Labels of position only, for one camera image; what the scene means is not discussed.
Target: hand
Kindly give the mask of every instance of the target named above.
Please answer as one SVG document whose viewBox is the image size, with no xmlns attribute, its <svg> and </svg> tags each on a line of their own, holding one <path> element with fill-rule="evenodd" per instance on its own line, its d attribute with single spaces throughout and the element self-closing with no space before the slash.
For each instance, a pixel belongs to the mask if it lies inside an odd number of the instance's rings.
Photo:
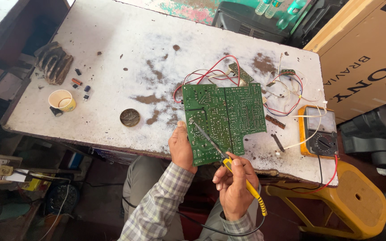
<svg viewBox="0 0 386 241">
<path fill-rule="evenodd" d="M 259 178 L 254 172 L 250 161 L 226 152 L 232 159 L 232 172 L 226 166 L 221 166 L 214 174 L 212 182 L 220 191 L 220 202 L 228 221 L 240 219 L 253 202 L 253 195 L 247 190 L 247 181 L 255 189 L 259 186 Z"/>
<path fill-rule="evenodd" d="M 196 174 L 197 167 L 193 166 L 193 152 L 190 142 L 187 140 L 187 127 L 184 121 L 177 123 L 178 127 L 168 140 L 172 162 L 177 166 Z"/>
</svg>

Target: gray trousers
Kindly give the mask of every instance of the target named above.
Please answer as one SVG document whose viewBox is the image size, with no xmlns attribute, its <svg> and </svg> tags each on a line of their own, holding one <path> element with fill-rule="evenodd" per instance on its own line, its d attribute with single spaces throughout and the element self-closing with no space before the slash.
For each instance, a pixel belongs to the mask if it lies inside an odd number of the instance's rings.
<svg viewBox="0 0 386 241">
<path fill-rule="evenodd" d="M 137 206 L 142 200 L 142 198 L 147 194 L 147 192 L 154 186 L 154 184 L 159 181 L 165 169 L 165 164 L 161 159 L 148 156 L 138 156 L 131 163 L 127 171 L 126 181 L 124 182 L 123 186 L 123 197 L 125 197 L 132 205 Z M 248 213 L 250 214 L 253 221 L 256 220 L 258 205 L 259 203 L 257 202 L 257 200 L 254 200 L 248 208 Z M 123 201 L 123 208 L 124 221 L 126 222 L 129 218 L 129 215 L 135 209 L 130 207 L 125 201 Z M 205 225 L 214 229 L 224 231 L 222 222 L 220 220 L 221 212 L 222 206 L 220 204 L 220 199 L 218 198 L 217 202 L 215 203 L 208 216 L 207 221 L 205 222 Z M 216 233 L 209 229 L 202 229 L 198 240 L 201 241 L 207 237 L 211 238 L 213 241 L 227 240 L 226 235 Z M 164 236 L 164 241 L 179 240 L 184 240 L 184 235 L 181 226 L 180 215 L 175 214 L 174 219 L 171 223 L 171 228 L 169 229 L 169 232 Z"/>
</svg>

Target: white table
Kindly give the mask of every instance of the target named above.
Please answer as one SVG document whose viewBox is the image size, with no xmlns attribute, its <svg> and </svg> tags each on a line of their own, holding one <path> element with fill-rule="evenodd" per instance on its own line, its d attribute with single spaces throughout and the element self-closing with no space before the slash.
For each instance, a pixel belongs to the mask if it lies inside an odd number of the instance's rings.
<svg viewBox="0 0 386 241">
<path fill-rule="evenodd" d="M 277 68 L 281 53 L 286 53 L 281 66 L 302 72 L 299 76 L 304 84 L 308 78 L 303 96 L 316 100 L 320 97 L 318 89 L 323 90 L 316 53 L 112 0 L 77 0 L 53 41 L 74 57 L 66 80 L 61 86 L 52 86 L 32 74 L 31 83 L 4 128 L 41 138 L 169 158 L 168 138 L 184 115 L 184 107 L 172 100 L 173 91 L 187 74 L 210 68 L 226 53 L 236 56 L 240 66 L 261 83 Z M 222 61 L 218 67 L 226 71 L 228 63 L 232 61 Z M 75 68 L 80 69 L 81 76 Z M 91 86 L 87 102 L 82 100 L 83 88 L 75 90 L 70 85 L 72 78 Z M 283 92 L 279 84 L 272 88 L 275 93 Z M 77 107 L 57 118 L 50 112 L 47 98 L 58 89 L 69 90 Z M 282 109 L 286 100 L 269 93 L 264 96 L 276 109 Z M 317 104 L 321 106 L 322 100 L 324 94 Z M 295 101 L 292 96 L 288 108 Z M 297 108 L 306 104 L 302 100 Z M 119 120 L 127 108 L 141 115 L 135 127 L 125 127 Z M 284 146 L 299 142 L 297 118 L 278 120 L 287 127 L 281 129 L 267 121 L 267 133 L 245 136 L 248 141 L 244 141 L 244 157 L 259 173 L 320 182 L 318 159 L 303 157 L 299 146 L 276 157 L 278 147 L 271 133 L 278 134 Z M 325 159 L 321 163 L 323 183 L 327 183 L 335 164 Z M 331 185 L 337 184 L 336 177 Z"/>
</svg>

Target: shirt sleeve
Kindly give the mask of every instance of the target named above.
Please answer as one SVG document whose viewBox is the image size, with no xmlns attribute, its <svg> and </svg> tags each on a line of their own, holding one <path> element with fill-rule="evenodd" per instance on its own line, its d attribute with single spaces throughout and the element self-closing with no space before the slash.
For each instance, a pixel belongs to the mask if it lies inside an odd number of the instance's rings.
<svg viewBox="0 0 386 241">
<path fill-rule="evenodd" d="M 224 213 L 220 214 L 222 226 L 225 232 L 233 234 L 242 234 L 256 229 L 254 222 L 251 220 L 249 213 L 247 212 L 243 217 L 236 221 L 227 221 Z M 248 240 L 264 240 L 263 233 L 260 230 L 254 233 L 241 237 L 229 236 L 228 241 L 248 241 Z"/>
<path fill-rule="evenodd" d="M 161 240 L 192 183 L 194 174 L 173 162 L 126 221 L 119 240 Z"/>
</svg>

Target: yellow plastic stool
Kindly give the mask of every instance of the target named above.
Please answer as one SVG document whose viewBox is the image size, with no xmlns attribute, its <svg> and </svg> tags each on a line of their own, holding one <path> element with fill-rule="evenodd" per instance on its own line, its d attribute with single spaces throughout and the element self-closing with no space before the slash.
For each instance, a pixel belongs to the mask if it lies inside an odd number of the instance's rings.
<svg viewBox="0 0 386 241">
<path fill-rule="evenodd" d="M 365 239 L 378 235 L 386 222 L 386 200 L 382 192 L 356 167 L 338 161 L 339 186 L 326 187 L 316 193 L 300 194 L 273 186 L 266 186 L 266 194 L 280 197 L 303 221 L 306 226 L 299 226 L 303 232 L 314 232 L 344 238 Z M 306 183 L 285 183 L 278 186 L 294 188 L 316 186 Z M 323 221 L 323 226 L 313 225 L 308 218 L 288 198 L 318 199 L 331 209 Z M 335 213 L 352 232 L 325 227 L 330 216 Z"/>
</svg>

